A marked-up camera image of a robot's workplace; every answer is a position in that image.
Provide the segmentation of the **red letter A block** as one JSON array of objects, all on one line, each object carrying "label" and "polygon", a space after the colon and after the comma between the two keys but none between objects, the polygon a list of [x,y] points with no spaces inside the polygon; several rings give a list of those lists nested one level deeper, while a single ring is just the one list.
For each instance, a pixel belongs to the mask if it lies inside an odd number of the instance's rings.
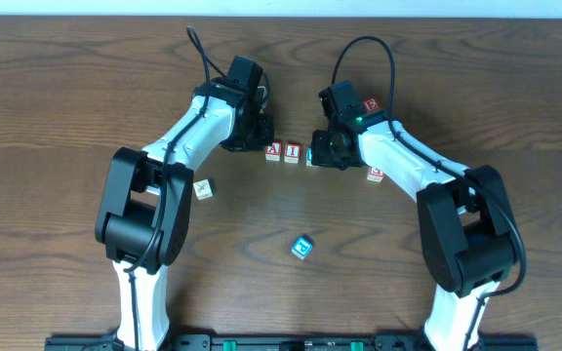
[{"label": "red letter A block", "polygon": [[281,161],[282,143],[280,141],[273,141],[268,145],[264,151],[265,160],[272,162]]}]

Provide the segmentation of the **blue question mark block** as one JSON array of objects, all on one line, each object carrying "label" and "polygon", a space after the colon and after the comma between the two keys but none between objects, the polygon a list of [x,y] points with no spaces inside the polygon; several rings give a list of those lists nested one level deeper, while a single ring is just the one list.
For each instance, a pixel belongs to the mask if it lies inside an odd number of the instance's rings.
[{"label": "blue question mark block", "polygon": [[305,163],[308,167],[313,167],[313,165],[312,165],[312,149],[310,147],[308,147],[307,150],[306,150],[306,161],[305,161]]}]

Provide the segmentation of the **red letter I block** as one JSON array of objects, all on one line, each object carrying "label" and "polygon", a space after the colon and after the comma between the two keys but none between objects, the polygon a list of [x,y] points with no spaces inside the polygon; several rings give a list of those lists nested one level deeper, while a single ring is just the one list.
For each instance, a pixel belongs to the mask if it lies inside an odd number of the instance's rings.
[{"label": "red letter I block", "polygon": [[297,164],[301,157],[301,146],[296,143],[287,143],[284,149],[284,161]]}]

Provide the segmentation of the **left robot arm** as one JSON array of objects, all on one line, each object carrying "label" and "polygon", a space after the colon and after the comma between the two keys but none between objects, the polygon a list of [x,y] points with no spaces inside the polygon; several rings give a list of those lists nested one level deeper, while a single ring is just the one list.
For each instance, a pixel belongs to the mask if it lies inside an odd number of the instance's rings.
[{"label": "left robot arm", "polygon": [[194,174],[210,153],[261,151],[273,129],[267,86],[220,79],[195,89],[190,106],[163,136],[112,157],[95,235],[118,276],[118,350],[157,350],[168,334],[169,266],[185,241]]}]

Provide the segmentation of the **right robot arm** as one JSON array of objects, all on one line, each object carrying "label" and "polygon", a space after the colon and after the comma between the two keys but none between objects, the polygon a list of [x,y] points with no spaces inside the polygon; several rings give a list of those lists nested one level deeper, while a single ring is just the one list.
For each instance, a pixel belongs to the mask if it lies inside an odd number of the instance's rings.
[{"label": "right robot arm", "polygon": [[417,205],[422,256],[436,283],[423,325],[433,350],[472,350],[490,298],[504,288],[514,265],[526,265],[525,249],[499,172],[453,162],[409,135],[383,111],[334,112],[325,130],[312,134],[311,162],[344,170],[370,166]]}]

